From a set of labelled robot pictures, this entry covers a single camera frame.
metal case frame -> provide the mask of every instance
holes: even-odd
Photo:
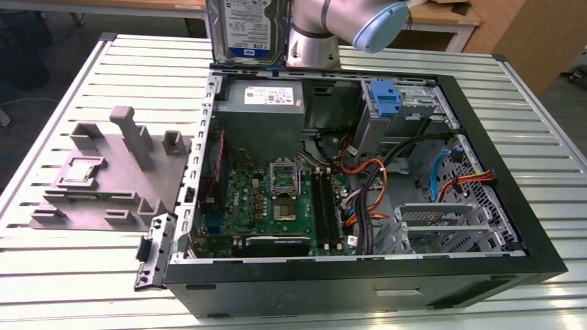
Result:
[[[419,258],[386,260],[364,256],[360,261],[191,263],[184,259],[192,218],[198,212],[194,203],[184,203],[188,187],[199,184],[199,170],[214,102],[226,88],[224,78],[371,80],[380,77],[428,78],[442,88],[446,102],[462,124],[471,148],[483,168],[499,173],[495,192],[509,218],[515,224],[518,237],[527,256],[515,258]],[[196,316],[251,316],[276,314],[311,314],[344,311],[388,311],[396,309],[466,307],[513,286],[538,283],[567,271],[551,240],[534,215],[533,209],[513,175],[489,138],[478,116],[452,76],[396,74],[360,71],[212,71],[202,107],[206,119],[195,134],[192,154],[179,203],[175,208],[178,226],[172,242],[172,253],[166,255],[168,267],[164,283]],[[342,292],[324,297],[322,285]],[[419,288],[434,286],[438,299],[426,305],[403,304],[398,297],[411,296]],[[374,298],[386,297],[384,303]]]

light blue robot arm cap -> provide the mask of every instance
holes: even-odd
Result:
[[[400,33],[408,15],[406,3],[395,2],[388,5],[356,33],[352,46],[370,54],[380,52]]]

computer chassis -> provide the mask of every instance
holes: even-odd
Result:
[[[356,231],[350,234],[339,231],[336,245],[314,242],[315,252],[307,256],[219,258],[212,254],[196,255],[195,232],[202,233],[202,228],[206,231],[207,223],[202,218],[203,204],[194,196],[203,189],[203,164],[212,157],[206,152],[211,148],[208,138],[218,127],[218,102],[226,101],[235,80],[312,81],[311,92],[318,94],[324,89],[316,86],[324,83],[350,82],[364,90],[374,81],[392,81],[403,98],[395,118],[420,123],[411,136],[438,132],[454,134],[447,140],[419,142],[387,166],[388,191],[378,212],[391,217],[374,222],[378,233],[372,255],[354,254]],[[376,115],[372,102],[366,100],[368,96],[362,95],[360,106],[350,115],[355,118],[354,143],[346,152],[352,165],[358,165],[366,155],[370,158],[384,154],[410,137],[382,133],[378,125],[387,121],[388,133],[392,124],[388,118]],[[414,102],[412,107],[406,107],[410,102]],[[419,105],[428,105],[428,102],[434,103],[434,111],[424,114],[430,109]],[[311,140],[319,128],[311,127],[310,118],[316,116],[310,112],[312,105],[307,104],[304,136]],[[138,257],[143,263],[135,283],[136,290],[170,289],[196,317],[460,308],[517,285],[539,283],[566,272],[452,76],[347,70],[215,69],[207,81],[202,114],[175,209],[154,218],[139,248]],[[411,124],[398,126],[398,132]],[[454,161],[455,155],[436,161],[440,153],[455,151],[460,152],[459,161]],[[310,152],[319,157],[316,150]],[[334,168],[314,168],[307,164],[303,167],[308,177],[314,173],[334,177]],[[435,203],[430,196],[432,171],[447,185],[456,177],[486,171],[491,172],[493,180],[487,184],[471,182],[463,186],[464,192],[444,195],[446,203]],[[358,181],[360,179],[348,178],[348,187],[339,187],[340,190],[348,188],[344,196]],[[232,195],[227,198],[224,204],[232,202]],[[235,248],[243,244],[236,242],[239,239],[247,238],[235,236]]]

hard drive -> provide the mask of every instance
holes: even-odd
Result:
[[[207,0],[216,64],[283,67],[290,1]]]

robotic arm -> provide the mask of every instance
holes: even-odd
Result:
[[[288,66],[335,67],[339,64],[338,38],[367,53],[379,52],[398,36],[408,15],[403,1],[296,1]]]

